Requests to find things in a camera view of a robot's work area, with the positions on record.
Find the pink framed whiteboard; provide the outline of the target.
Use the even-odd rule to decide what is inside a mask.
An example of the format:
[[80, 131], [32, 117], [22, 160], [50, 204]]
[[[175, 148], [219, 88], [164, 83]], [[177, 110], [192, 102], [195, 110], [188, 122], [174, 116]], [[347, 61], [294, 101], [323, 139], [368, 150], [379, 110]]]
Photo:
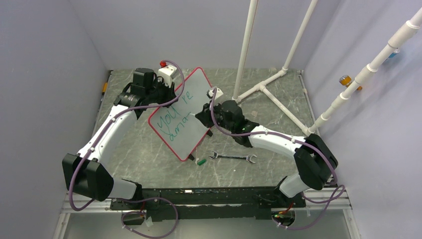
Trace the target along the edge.
[[149, 117], [148, 124], [174, 155], [182, 162], [188, 160], [209, 130], [190, 113], [200, 113], [209, 103], [207, 91], [212, 88], [201, 67], [195, 68], [185, 79], [185, 87], [176, 88], [178, 101], [170, 107], [160, 107]]

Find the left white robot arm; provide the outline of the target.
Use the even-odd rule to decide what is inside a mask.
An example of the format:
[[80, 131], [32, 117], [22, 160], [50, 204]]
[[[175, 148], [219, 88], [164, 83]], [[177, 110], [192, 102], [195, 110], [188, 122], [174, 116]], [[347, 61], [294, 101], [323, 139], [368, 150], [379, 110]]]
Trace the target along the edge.
[[66, 187], [71, 193], [97, 201], [123, 198], [130, 209], [142, 205], [142, 186], [136, 182], [117, 179], [107, 169], [107, 163], [124, 135], [149, 107], [176, 101], [174, 78], [180, 70], [174, 65], [157, 72], [137, 68], [133, 80], [115, 98], [111, 111], [93, 138], [76, 154], [66, 154], [62, 167]]

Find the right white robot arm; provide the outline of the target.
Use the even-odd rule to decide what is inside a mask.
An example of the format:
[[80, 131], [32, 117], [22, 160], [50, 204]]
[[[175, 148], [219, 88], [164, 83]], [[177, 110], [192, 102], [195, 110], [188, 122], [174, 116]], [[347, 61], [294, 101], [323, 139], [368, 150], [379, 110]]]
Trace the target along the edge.
[[284, 177], [274, 193], [274, 200], [281, 207], [289, 205], [294, 196], [307, 189], [321, 190], [338, 166], [337, 159], [319, 135], [290, 136], [269, 130], [248, 120], [232, 100], [214, 105], [206, 103], [195, 117], [205, 127], [226, 129], [240, 145], [266, 149], [294, 160], [298, 172]]

